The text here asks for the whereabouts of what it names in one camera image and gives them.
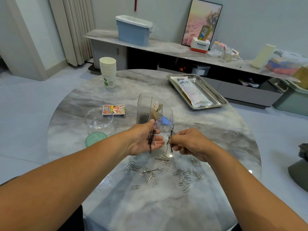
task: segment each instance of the person's right arm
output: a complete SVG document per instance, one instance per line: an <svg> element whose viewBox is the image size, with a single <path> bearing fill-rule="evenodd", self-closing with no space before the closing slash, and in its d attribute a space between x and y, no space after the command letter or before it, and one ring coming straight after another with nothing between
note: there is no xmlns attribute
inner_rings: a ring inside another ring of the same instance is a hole
<svg viewBox="0 0 308 231"><path fill-rule="evenodd" d="M264 187L232 155L197 129L180 131L170 139L175 151L208 162L244 231L308 230L308 224Z"/></svg>

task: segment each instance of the black picture frame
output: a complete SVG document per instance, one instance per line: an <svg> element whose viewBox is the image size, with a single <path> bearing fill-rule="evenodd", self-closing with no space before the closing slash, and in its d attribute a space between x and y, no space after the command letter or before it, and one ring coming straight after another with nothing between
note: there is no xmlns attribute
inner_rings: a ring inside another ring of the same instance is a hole
<svg viewBox="0 0 308 231"><path fill-rule="evenodd" d="M193 1L194 1L194 0L192 0L191 3L190 3L190 9L189 9L189 13L188 13L188 16L187 16L187 20L186 20L186 24L185 24L185 29L184 29L183 37L182 37L182 40L181 40L181 45L183 45L183 46L188 46L188 47L190 47L190 45L183 44L183 39L184 39L184 35L185 35L187 23L188 23L188 18L189 18L190 12L191 12L191 7L192 7L192 4L193 4ZM205 1L205 0L198 0L198 1L204 1L204 2L207 2L207 3L216 4L216 5L220 6L220 7L221 7L221 10L222 10L222 4L215 3L215 2L211 2L211 1ZM219 19L219 17L220 17L221 10L220 10L220 12L219 12L219 15L218 15L218 18L217 18L217 22L216 22L215 27L214 27L214 30L213 30L213 35L214 35L215 29L216 29L216 27L217 27L217 23L218 23L218 19Z"/></svg>

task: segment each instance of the stack of paper cups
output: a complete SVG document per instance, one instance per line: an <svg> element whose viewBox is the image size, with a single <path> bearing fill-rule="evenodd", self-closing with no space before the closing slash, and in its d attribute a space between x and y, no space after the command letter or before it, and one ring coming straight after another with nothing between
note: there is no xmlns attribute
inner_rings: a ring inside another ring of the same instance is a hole
<svg viewBox="0 0 308 231"><path fill-rule="evenodd" d="M114 88L116 85L116 60L114 58L100 58L99 64L105 87Z"/></svg>

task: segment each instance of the marble tabletop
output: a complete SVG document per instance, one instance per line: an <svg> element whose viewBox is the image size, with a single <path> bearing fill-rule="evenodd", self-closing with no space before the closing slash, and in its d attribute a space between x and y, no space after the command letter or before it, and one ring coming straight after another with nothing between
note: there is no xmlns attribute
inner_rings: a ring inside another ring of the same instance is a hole
<svg viewBox="0 0 308 231"><path fill-rule="evenodd" d="M85 148L88 133L84 116L89 109L104 104L123 104L125 118L115 118L114 133L128 129L136 123L137 101L142 92L152 93L170 105L174 113L175 132L185 128L198 128L204 135L235 156L257 179L261 178L261 159L256 141L248 126L231 106L205 110L191 110L172 87L167 74L155 70L123 70L116 75L116 87L106 89L98 76L72 90L59 104L48 128L48 158L58 159ZM144 185L138 172L123 174L128 163L125 158L97 186L83 202L87 219L109 231L124 230L222 230L236 224L235 215L210 166L201 162L193 166L187 155L174 152L170 166L157 160L166 146L136 160L149 169L164 168L157 174L156 187ZM201 182L192 182L186 194L178 186L179 179L171 168L195 169L203 173ZM131 190L132 186L140 189Z"/></svg>
<svg viewBox="0 0 308 231"><path fill-rule="evenodd" d="M85 34L84 36L86 38L90 38L93 40L104 41L104 42L108 42L108 43L112 43L116 45L137 48L141 50L165 54L165 55L174 56L178 58L189 59L189 60L196 61L196 62L207 63L211 65L216 65L216 66L223 66L223 67L230 68L230 69L237 69L237 70L241 70L245 72L256 73L256 74L265 75L269 77L276 77L276 78L282 78L285 80L299 82L299 80L295 77L292 77L286 74L281 74L281 73L274 73L266 68L265 69L255 69L250 66L251 60L244 60L242 62L241 61L223 62L222 60L218 58L213 58L207 54L192 51L190 50L190 47L180 45L177 43L173 43L173 42L166 42L166 41L157 40L157 39L150 39L149 45L146 47L133 45L133 44L130 44L124 41L120 41L118 39L118 31L115 31L115 30L95 29Z"/></svg>

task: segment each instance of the white tile floor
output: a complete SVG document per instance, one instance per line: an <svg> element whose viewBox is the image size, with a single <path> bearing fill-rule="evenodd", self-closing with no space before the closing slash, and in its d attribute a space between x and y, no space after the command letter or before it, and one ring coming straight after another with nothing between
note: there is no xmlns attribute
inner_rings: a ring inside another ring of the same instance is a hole
<svg viewBox="0 0 308 231"><path fill-rule="evenodd" d="M61 100L95 75L86 64L67 67L46 81L0 71L0 184L46 162L47 129ZM298 161L298 145L308 143L308 117L232 104L258 143L262 183L308 222L308 193L297 186L287 167Z"/></svg>

